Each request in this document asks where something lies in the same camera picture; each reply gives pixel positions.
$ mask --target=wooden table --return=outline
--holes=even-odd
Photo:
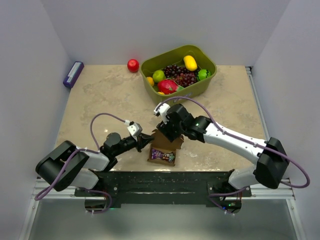
[[[244,66],[217,66],[217,74],[207,91],[195,98],[221,125],[254,138],[264,138]],[[194,117],[206,115],[192,102],[183,105]],[[79,147],[96,150],[90,135],[90,121],[98,113],[111,113],[139,123],[143,133],[151,134],[161,121],[153,115],[155,104],[145,91],[140,73],[130,73],[125,65],[86,65],[71,90],[57,138],[57,145],[70,140]],[[127,137],[126,126],[109,116],[100,116],[93,124],[100,145],[109,133]],[[175,166],[147,162],[149,147],[135,149],[117,157],[114,171],[228,171],[251,163],[224,148],[185,138]]]

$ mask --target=cardboard box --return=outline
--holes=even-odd
[[[158,129],[155,129],[152,132],[154,140],[150,144],[148,162],[163,164],[167,166],[176,165],[175,161],[177,158],[177,149],[181,149],[181,146],[184,143],[184,136],[181,135],[173,142],[170,142]],[[162,153],[161,157],[152,159],[153,149],[156,151],[160,151]],[[174,159],[172,161],[169,161],[167,156],[171,156],[172,154],[174,155]]]

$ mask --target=green container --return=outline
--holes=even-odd
[[[154,84],[152,87],[148,82],[147,77],[152,77],[155,71],[162,70],[168,65],[184,65],[184,57],[187,55],[190,55],[195,59],[198,68],[207,69],[212,75],[172,94],[159,94],[157,85]],[[185,45],[144,61],[140,66],[140,73],[142,74],[144,87],[147,93],[157,105],[171,97],[184,96],[193,98],[202,94],[207,90],[211,79],[216,75],[217,66],[200,48],[193,45]],[[185,101],[185,99],[174,99],[169,101],[168,104],[172,106],[173,104],[178,104],[183,101]]]

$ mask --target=apple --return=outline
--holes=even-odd
[[[136,73],[139,70],[139,62],[135,59],[130,59],[126,65],[130,72]]]
[[[162,71],[162,70],[157,70],[157,71],[155,71],[155,72],[153,73],[152,78],[153,78],[153,81],[154,81],[155,83],[159,83],[159,82],[161,82],[163,79],[166,79],[166,75],[165,75],[164,71]]]

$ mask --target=white wall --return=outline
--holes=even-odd
[[[185,44],[252,66],[290,0],[41,0],[67,53],[85,64],[144,61]]]
[[[291,0],[253,67],[271,136],[307,170],[311,185],[294,190],[309,240],[320,236],[320,1]],[[290,167],[294,184],[301,173]]]
[[[71,67],[39,0],[0,2],[0,239],[16,240],[67,102]]]

